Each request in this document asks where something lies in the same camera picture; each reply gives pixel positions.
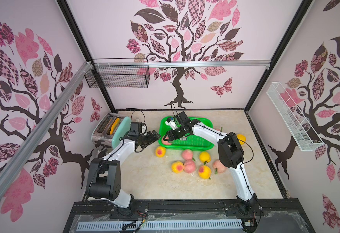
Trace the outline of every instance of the black wire basket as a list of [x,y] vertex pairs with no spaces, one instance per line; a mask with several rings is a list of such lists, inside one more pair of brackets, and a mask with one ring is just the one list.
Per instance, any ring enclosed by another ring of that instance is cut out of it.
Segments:
[[142,59],[144,62],[138,64],[134,62],[95,64],[94,69],[85,74],[88,86],[99,87],[99,82],[102,82],[105,87],[148,87],[150,77],[148,60]]

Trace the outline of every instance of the aluminum rail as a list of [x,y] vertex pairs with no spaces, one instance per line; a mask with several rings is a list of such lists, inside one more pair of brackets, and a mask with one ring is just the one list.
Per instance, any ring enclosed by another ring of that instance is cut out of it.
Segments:
[[65,90],[57,97],[55,103],[51,105],[50,109],[42,117],[41,121],[17,150],[16,154],[8,161],[7,165],[0,172],[0,200],[15,180],[26,161],[32,155],[35,148],[41,142],[56,117],[60,114],[65,103],[69,100],[70,96],[85,77],[85,72],[90,69],[90,62],[86,62],[81,66],[79,71],[75,73],[74,77],[68,83]]

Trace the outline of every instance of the marble floor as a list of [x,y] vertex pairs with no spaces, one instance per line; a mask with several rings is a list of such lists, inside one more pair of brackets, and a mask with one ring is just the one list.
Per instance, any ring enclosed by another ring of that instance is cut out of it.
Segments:
[[[171,111],[143,111],[148,130],[159,130],[161,119],[172,115]],[[268,167],[261,148],[250,127],[247,117],[242,110],[218,111],[185,111],[189,117],[204,117],[213,123],[214,128],[221,128],[223,132],[240,133],[246,136],[246,142],[254,150],[254,159],[245,164],[247,176],[258,198],[282,198],[275,179]],[[131,116],[131,111],[120,111],[119,114]],[[139,117],[144,120],[141,112],[136,111],[133,121]],[[121,164],[122,189],[132,194],[135,199],[234,199],[236,187],[229,171],[215,175],[211,180],[203,180],[198,176],[198,168],[202,165],[198,157],[200,151],[194,152],[196,171],[187,174],[175,174],[171,171],[174,161],[182,161],[181,150],[166,150],[162,158],[155,156],[158,142],[153,143],[140,153],[132,153]],[[245,152],[244,159],[251,159],[250,148],[242,145]],[[218,159],[218,149],[214,146],[209,150],[211,162],[209,167],[214,172],[212,164]]]

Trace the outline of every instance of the wall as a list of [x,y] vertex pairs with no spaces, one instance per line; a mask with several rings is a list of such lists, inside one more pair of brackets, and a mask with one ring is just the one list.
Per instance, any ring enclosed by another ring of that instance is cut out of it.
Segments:
[[[148,57],[165,62],[270,60],[300,2],[77,0],[69,5],[93,58]],[[152,69],[148,88],[108,92],[119,109],[169,109],[170,104],[188,109],[244,108],[264,70],[264,66]]]
[[[53,0],[0,0],[0,171],[85,62]],[[108,112],[85,81],[0,202],[0,232],[61,232]]]
[[[275,81],[290,91],[325,146],[299,150],[265,93]],[[340,1],[314,2],[250,114],[316,232],[340,232]]]

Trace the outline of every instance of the green plastic basket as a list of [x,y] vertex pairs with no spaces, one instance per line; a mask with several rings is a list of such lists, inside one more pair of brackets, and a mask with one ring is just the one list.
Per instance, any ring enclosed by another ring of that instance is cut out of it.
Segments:
[[[161,124],[159,126],[159,134],[161,135],[161,138],[166,134],[167,131],[171,130],[171,127],[165,124],[165,121],[171,116],[165,117],[162,119]],[[197,119],[200,120],[202,123],[204,123],[206,126],[213,128],[213,123],[209,119],[206,118],[200,118],[200,117],[190,117],[189,119]],[[203,139],[202,137],[195,136],[195,135],[189,135],[186,137],[187,140],[180,140],[176,139],[172,142],[171,145],[164,145],[161,142],[161,139],[158,140],[158,143],[167,148],[172,150],[185,150],[190,149],[192,151],[206,151],[213,148],[214,144]]]

